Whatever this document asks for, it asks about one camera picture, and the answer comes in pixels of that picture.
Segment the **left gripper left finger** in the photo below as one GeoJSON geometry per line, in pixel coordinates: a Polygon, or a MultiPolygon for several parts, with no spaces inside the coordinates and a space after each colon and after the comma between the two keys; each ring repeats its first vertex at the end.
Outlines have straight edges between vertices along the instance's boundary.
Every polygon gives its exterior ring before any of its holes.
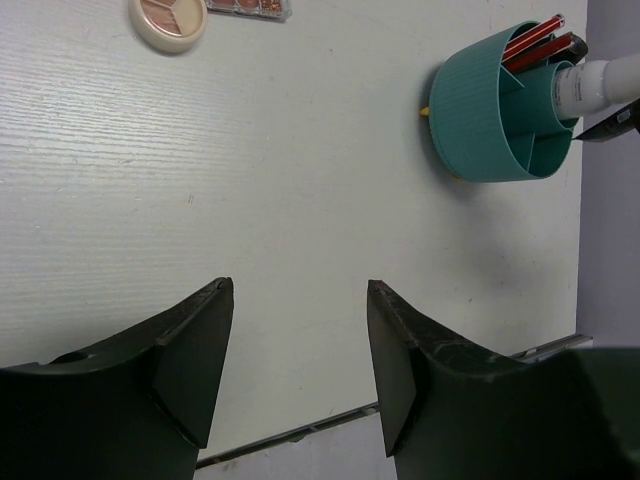
{"type": "Polygon", "coordinates": [[[228,277],[47,364],[1,372],[5,479],[190,479],[234,310],[228,277]]]}

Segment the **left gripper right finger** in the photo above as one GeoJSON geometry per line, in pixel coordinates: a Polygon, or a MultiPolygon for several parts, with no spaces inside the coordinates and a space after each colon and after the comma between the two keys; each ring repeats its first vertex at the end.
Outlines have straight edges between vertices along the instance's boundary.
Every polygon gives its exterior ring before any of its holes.
{"type": "Polygon", "coordinates": [[[635,479],[639,352],[526,363],[372,280],[367,325],[386,454],[401,479],[635,479]]]}

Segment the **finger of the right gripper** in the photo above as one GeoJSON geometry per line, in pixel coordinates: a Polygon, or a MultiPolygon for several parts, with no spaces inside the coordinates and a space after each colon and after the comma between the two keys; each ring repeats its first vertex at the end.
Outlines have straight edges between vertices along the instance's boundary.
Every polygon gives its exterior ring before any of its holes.
{"type": "Polygon", "coordinates": [[[639,108],[640,100],[637,99],[574,137],[574,140],[602,143],[618,138],[632,130],[639,131],[639,108]]]}

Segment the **white cap toner bottle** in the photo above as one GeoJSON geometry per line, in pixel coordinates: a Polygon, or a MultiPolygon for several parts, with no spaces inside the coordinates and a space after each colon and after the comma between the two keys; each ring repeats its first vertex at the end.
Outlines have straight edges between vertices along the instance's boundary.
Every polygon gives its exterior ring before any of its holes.
{"type": "Polygon", "coordinates": [[[571,120],[637,100],[639,75],[638,54],[559,70],[552,91],[555,114],[571,120]]]}

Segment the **red lip gloss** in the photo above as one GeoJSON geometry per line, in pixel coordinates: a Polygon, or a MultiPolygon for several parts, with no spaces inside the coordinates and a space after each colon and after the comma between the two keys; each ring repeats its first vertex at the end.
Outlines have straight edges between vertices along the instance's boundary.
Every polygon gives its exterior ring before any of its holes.
{"type": "Polygon", "coordinates": [[[507,60],[503,66],[511,74],[518,74],[547,61],[550,57],[568,49],[573,43],[573,33],[567,32],[507,60]]]}
{"type": "Polygon", "coordinates": [[[571,34],[571,43],[559,53],[560,61],[567,61],[573,65],[578,64],[589,52],[587,43],[578,35],[571,34]]]}
{"type": "Polygon", "coordinates": [[[552,33],[563,27],[564,24],[564,16],[562,14],[556,14],[550,19],[518,34],[507,43],[502,56],[502,62],[506,62],[520,55],[537,42],[549,37],[552,33]]]}

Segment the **teal round organizer cup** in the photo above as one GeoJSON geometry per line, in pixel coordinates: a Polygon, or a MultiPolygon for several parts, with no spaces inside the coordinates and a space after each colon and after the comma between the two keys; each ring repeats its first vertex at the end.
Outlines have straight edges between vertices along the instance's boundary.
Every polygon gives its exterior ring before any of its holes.
{"type": "Polygon", "coordinates": [[[519,75],[502,64],[526,21],[452,55],[429,94],[428,123],[437,154],[456,177],[476,183],[545,179],[564,163],[575,120],[553,105],[554,78],[568,63],[544,63],[519,75]]]}

